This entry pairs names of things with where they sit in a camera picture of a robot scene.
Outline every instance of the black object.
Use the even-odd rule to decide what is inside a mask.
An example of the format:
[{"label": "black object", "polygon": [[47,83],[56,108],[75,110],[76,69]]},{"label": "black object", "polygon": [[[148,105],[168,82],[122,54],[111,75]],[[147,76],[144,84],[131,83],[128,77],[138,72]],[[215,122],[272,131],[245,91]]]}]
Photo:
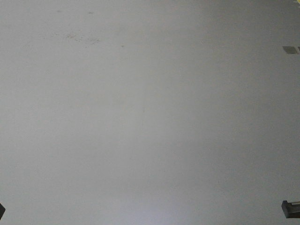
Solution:
[{"label": "black object", "polygon": [[282,202],[282,210],[286,218],[300,218],[300,202]]},{"label": "black object", "polygon": [[283,50],[288,54],[299,54],[294,46],[282,46]]},{"label": "black object", "polygon": [[4,212],[5,212],[5,208],[3,207],[3,205],[0,204],[0,219],[2,218]]}]

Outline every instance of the stain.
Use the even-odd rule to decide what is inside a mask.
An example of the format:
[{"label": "stain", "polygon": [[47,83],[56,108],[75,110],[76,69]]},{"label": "stain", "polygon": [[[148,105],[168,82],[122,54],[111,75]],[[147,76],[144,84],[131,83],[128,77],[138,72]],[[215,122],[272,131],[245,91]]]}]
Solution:
[{"label": "stain", "polygon": [[75,34],[68,34],[67,38],[72,39],[72,38],[75,38],[75,36],[76,36]]},{"label": "stain", "polygon": [[88,39],[88,42],[91,44],[91,45],[94,45],[94,44],[97,44],[100,42],[100,39],[99,38],[95,38],[95,37],[90,37]]}]

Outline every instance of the plain white surface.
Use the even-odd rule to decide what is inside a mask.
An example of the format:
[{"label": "plain white surface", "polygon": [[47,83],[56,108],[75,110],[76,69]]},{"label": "plain white surface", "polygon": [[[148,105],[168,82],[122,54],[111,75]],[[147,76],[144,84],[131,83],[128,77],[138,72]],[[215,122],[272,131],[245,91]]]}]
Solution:
[{"label": "plain white surface", "polygon": [[4,225],[284,225],[292,0],[0,1]]}]

